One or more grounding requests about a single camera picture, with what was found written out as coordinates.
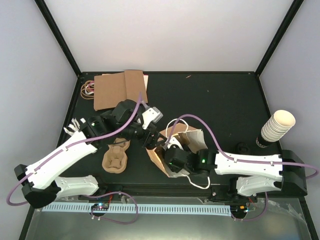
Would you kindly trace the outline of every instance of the cardboard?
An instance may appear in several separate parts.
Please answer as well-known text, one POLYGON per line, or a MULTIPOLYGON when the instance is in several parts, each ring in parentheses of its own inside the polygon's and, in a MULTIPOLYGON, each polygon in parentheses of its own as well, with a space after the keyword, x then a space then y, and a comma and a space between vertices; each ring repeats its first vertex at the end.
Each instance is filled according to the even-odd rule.
POLYGON ((114 108, 126 99, 137 101, 139 93, 147 103, 144 74, 141 70, 125 70, 115 74, 94 77, 94 110, 114 108))
POLYGON ((127 167, 128 156, 126 150, 130 146, 130 141, 126 141, 124 138, 116 138, 114 143, 108 146, 109 150, 103 156, 102 167, 108 173, 120 174, 127 167))
POLYGON ((147 90, 149 75, 143 75, 145 90, 147 90))
MULTIPOLYGON (((173 132, 173 137, 176 138, 181 144, 186 144, 193 153, 201 149, 207 149, 207 145, 204 139, 204 133, 201 129, 196 129, 189 126, 188 131, 186 131, 186 125, 178 123, 173 132)), ((168 128, 168 134, 171 132, 172 126, 168 128)), ((166 130, 160 132, 162 135, 166 134, 166 130)), ((151 161, 169 178, 177 178, 183 175, 188 175, 189 173, 182 170, 178 173, 172 172, 169 167, 165 164, 165 160, 162 155, 162 147, 158 146, 152 150, 146 150, 151 161)))

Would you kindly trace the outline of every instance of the black frame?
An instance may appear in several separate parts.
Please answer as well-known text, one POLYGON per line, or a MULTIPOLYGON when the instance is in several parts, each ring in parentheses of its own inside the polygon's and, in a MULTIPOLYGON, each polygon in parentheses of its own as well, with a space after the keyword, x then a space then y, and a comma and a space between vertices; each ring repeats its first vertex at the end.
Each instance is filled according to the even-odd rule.
MULTIPOLYGON (((50 10, 48 8, 48 6, 46 5, 45 3, 45 0, 34 0, 35 3, 37 4, 39 10, 41 11, 44 19, 46 20, 48 26, 50 27, 54 37, 56 38, 58 44, 60 45, 65 57, 67 58, 67 60, 69 61, 74 73, 76 74, 76 76, 78 77, 77 79, 77 82, 75 84, 75 88, 74 88, 74 92, 72 94, 72 98, 71 98, 71 101, 70 101, 70 104, 69 104, 69 107, 68 107, 68 111, 67 111, 67 114, 66 114, 66 118, 64 120, 64 123, 63 123, 63 126, 67 126, 68 123, 71 121, 71 113, 73 112, 74 108, 75 108, 75 105, 76 105, 76 102, 77 102, 77 95, 78 95, 78 92, 81 88, 81 82, 82 80, 84 79, 83 78, 83 75, 86 74, 86 72, 81 72, 80 68, 78 67, 78 64, 75 60, 75 58, 73 57, 63 35, 61 34, 53 16, 51 15, 50 13, 50 10)), ((271 113, 270 113, 270 110, 269 110, 269 107, 268 107, 268 104, 267 104, 267 100, 266 100, 266 97, 264 95, 264 92, 263 92, 263 88, 261 86, 261 81, 260 81, 260 75, 262 74, 263 70, 265 69, 265 67, 267 66, 270 58, 272 57, 274 51, 276 50, 279 42, 281 41, 282 37, 284 36, 284 34, 286 33, 288 27, 290 26, 292 20, 294 19, 295 15, 297 14, 300 6, 302 5, 302 3, 304 2, 304 0, 293 0, 289 10, 287 11, 282 23, 280 24, 276 34, 274 35, 269 47, 267 48, 260 64, 258 65, 256 71, 254 72, 256 78, 257 78, 257 81, 259 82, 259 86, 260 86, 260 91, 261 91, 261 94, 263 95, 263 98, 264 98, 264 103, 265 103, 265 108, 268 112, 268 115, 271 117, 271 113)), ((64 137, 65 137, 65 134, 64 134, 64 131, 62 130, 61 131, 61 134, 60 134, 60 137, 59 137, 59 140, 58 140, 58 146, 61 145, 63 142, 64 142, 64 137)), ((304 214, 304 217, 305 217, 305 220, 307 222, 307 227, 308 227, 308 230, 310 232, 310 235, 311 235, 311 238, 313 240, 318 240, 318 235, 317 235, 317 232, 316 232, 316 228, 315 228, 315 225, 312 221, 312 218, 311 218, 311 215, 310 215, 310 212, 309 212, 309 209, 308 209, 308 205, 306 203, 306 200, 305 198, 300 198, 299 199, 300 201, 300 205, 301 205, 301 208, 302 208, 302 211, 303 211, 303 214, 304 214)), ((29 208, 29 211, 27 213, 27 216, 26 216, 26 219, 25 219, 25 222, 24 222, 24 225, 22 227, 22 231, 21 231, 21 234, 20 234, 20 237, 19 237, 19 240, 24 240, 26 239, 26 236, 27 236, 27 233, 28 233, 28 228, 30 226, 30 223, 31 223, 31 220, 32 220, 32 217, 33 217, 33 213, 34 213, 34 208, 30 207, 29 208)))

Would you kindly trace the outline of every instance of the paper bag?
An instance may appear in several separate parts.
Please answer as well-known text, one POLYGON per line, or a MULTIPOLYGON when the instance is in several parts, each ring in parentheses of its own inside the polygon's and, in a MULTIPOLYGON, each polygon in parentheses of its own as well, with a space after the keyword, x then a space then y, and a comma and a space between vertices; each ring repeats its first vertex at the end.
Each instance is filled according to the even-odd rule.
MULTIPOLYGON (((173 137, 176 138, 181 144, 186 144, 189 149, 196 153, 201 149, 207 149, 207 145, 204 139, 204 133, 201 129, 196 129, 192 126, 189 126, 186 131, 187 126, 182 123, 178 123, 175 126, 173 137)), ((168 128, 168 134, 170 134, 172 127, 168 128)), ((166 134, 166 130, 160 132, 162 135, 166 134)), ((162 147, 158 146, 152 150, 146 150, 151 161, 169 178, 177 178, 183 175, 189 175, 189 172, 184 169, 180 172, 172 172, 169 167, 165 164, 165 160, 162 154, 162 147)))

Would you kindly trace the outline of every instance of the paper cup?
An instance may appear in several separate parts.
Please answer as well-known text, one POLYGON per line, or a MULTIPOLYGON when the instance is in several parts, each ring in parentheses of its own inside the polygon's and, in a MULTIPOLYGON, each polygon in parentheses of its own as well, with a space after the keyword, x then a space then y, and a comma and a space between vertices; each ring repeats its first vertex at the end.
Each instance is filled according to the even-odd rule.
POLYGON ((273 129, 278 130, 278 131, 287 131, 287 130, 289 130, 289 129, 291 128, 291 127, 285 127, 285 126, 279 125, 279 124, 276 122, 276 120, 274 120, 273 117, 274 117, 274 116, 272 116, 272 117, 270 118, 270 120, 267 122, 267 123, 270 124, 270 126, 271 126, 273 129))
POLYGON ((288 111, 278 110, 262 127, 255 142, 260 148, 279 141, 294 125, 295 117, 288 111))
POLYGON ((263 131, 261 131, 261 135, 265 140, 267 140, 269 142, 276 142, 279 139, 279 136, 272 136, 272 135, 269 135, 268 133, 263 132, 263 131))
POLYGON ((265 124, 265 127, 270 129, 270 130, 272 130, 273 132, 279 133, 279 134, 286 133, 286 132, 288 132, 290 130, 290 128, 285 129, 285 130, 279 129, 278 127, 274 126, 272 121, 267 121, 266 124, 265 124))
POLYGON ((288 111, 278 110, 273 114, 273 120, 279 127, 292 128, 296 124, 295 117, 288 111))

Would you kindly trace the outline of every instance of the white bracket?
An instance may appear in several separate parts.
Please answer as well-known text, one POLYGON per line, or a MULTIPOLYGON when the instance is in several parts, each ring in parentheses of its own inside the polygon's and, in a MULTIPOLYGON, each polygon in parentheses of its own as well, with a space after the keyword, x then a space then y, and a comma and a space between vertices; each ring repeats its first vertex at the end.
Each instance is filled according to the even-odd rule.
POLYGON ((174 136, 170 138, 167 148, 171 148, 172 145, 177 145, 181 150, 183 150, 181 143, 174 136))
POLYGON ((246 197, 262 192, 281 191, 275 186, 275 182, 263 176, 239 177, 236 181, 236 189, 239 195, 246 197))
POLYGON ((151 122, 156 123, 157 121, 159 121, 160 118, 163 117, 163 114, 156 107, 150 107, 142 113, 142 117, 143 117, 142 128, 147 129, 147 127, 151 122))
POLYGON ((98 182, 92 175, 85 177, 58 176, 54 181, 61 188, 56 194, 56 199, 69 196, 92 195, 99 189, 98 182))

